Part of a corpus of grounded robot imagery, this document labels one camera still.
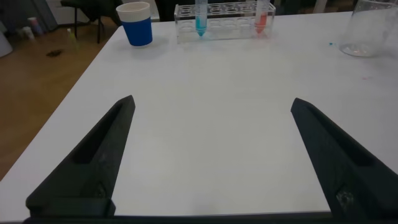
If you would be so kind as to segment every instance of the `red liquid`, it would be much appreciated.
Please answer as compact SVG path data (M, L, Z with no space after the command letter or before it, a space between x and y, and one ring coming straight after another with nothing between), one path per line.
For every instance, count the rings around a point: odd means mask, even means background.
M255 23L255 25L256 25L256 32L257 32L258 34L260 34L260 33L264 30L266 24L267 24L267 14L266 14L266 13L262 13L262 14L261 14L261 17L260 17L260 22Z

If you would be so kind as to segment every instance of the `blue test tube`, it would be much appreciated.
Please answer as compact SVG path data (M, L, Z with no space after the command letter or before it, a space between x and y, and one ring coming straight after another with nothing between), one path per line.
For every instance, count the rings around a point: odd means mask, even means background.
M203 36L207 28L207 0L195 0L196 29Z

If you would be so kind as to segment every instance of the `wooden floor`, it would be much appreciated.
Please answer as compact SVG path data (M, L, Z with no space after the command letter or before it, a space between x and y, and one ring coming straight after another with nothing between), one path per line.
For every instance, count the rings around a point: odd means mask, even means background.
M67 28L35 41L10 39L14 51L0 58L0 180L117 29L103 22L99 44L96 25L78 27L78 49ZM58 57L46 56L57 49L63 49Z

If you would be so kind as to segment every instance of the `chair leg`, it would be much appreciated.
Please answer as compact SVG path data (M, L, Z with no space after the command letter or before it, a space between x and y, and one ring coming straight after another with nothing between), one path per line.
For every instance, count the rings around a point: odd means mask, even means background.
M77 8L75 8L75 38L77 40Z
M100 43L100 35L101 35L101 16L98 18L98 33L97 33L97 44Z

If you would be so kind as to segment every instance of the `blue liquid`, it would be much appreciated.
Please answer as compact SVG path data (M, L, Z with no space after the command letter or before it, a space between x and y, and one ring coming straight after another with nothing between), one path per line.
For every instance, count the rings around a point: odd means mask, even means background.
M196 29L199 36L203 36L205 34L207 28L207 19L201 19L200 16L196 17Z

